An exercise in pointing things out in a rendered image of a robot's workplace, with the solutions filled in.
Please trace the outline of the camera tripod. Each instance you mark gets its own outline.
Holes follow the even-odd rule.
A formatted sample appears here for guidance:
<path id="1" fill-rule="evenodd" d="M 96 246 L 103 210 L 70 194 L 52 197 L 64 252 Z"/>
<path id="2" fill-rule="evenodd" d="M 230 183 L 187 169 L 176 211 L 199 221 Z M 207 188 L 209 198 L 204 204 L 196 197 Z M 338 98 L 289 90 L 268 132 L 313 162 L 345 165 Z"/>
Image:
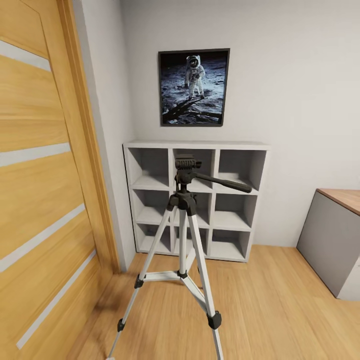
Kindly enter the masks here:
<path id="1" fill-rule="evenodd" d="M 141 273 L 137 276 L 134 284 L 134 293 L 129 302 L 125 315 L 119 320 L 117 325 L 118 334 L 115 338 L 114 344 L 110 350 L 109 358 L 112 356 L 117 341 L 123 331 L 126 320 L 133 306 L 135 298 L 138 294 L 139 289 L 143 286 L 144 282 L 149 281 L 164 281 L 164 280 L 180 280 L 185 284 L 190 293 L 194 296 L 198 304 L 205 311 L 208 318 L 208 325 L 212 328 L 216 353 L 218 360 L 224 360 L 220 336 L 218 328 L 221 326 L 222 316 L 218 310 L 215 310 L 206 262 L 204 258 L 200 232 L 198 228 L 198 222 L 196 218 L 196 204 L 198 201 L 197 194 L 193 196 L 193 193 L 187 190 L 187 185 L 192 183 L 192 179 L 199 178 L 214 183 L 222 184 L 225 187 L 229 187 L 235 190 L 239 190 L 245 193 L 251 193 L 252 187 L 246 184 L 233 182 L 230 180 L 210 177 L 204 174 L 197 173 L 192 168 L 200 169 L 202 166 L 202 160 L 195 160 L 195 155 L 192 154 L 176 154 L 175 155 L 175 167 L 177 173 L 175 176 L 176 180 L 176 193 L 169 197 L 168 204 L 166 206 L 165 213 L 149 250 L 147 258 L 141 270 Z M 164 233 L 164 229 L 168 222 L 171 212 L 177 206 L 179 209 L 179 270 L 174 271 L 161 271 L 161 272 L 148 272 L 149 265 L 155 250 L 158 246 L 160 238 Z M 187 250 L 187 217 L 189 221 L 189 227 L 193 242 L 193 248 L 186 256 Z M 200 274 L 201 284 L 203 293 L 188 275 L 190 268 L 195 260 L 197 259 L 198 272 Z"/>

